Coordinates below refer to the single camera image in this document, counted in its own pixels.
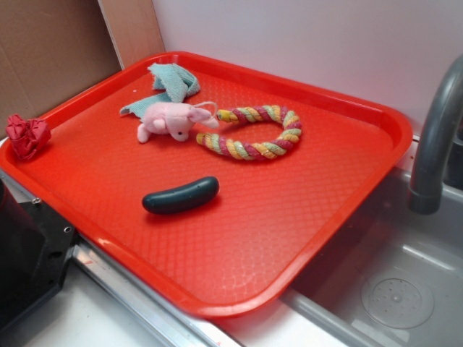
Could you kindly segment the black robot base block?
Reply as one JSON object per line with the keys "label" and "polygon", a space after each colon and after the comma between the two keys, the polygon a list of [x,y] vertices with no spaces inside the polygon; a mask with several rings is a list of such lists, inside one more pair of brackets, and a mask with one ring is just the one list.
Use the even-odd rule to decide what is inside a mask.
{"label": "black robot base block", "polygon": [[18,202],[1,183],[1,331],[63,287],[75,227],[45,202]]}

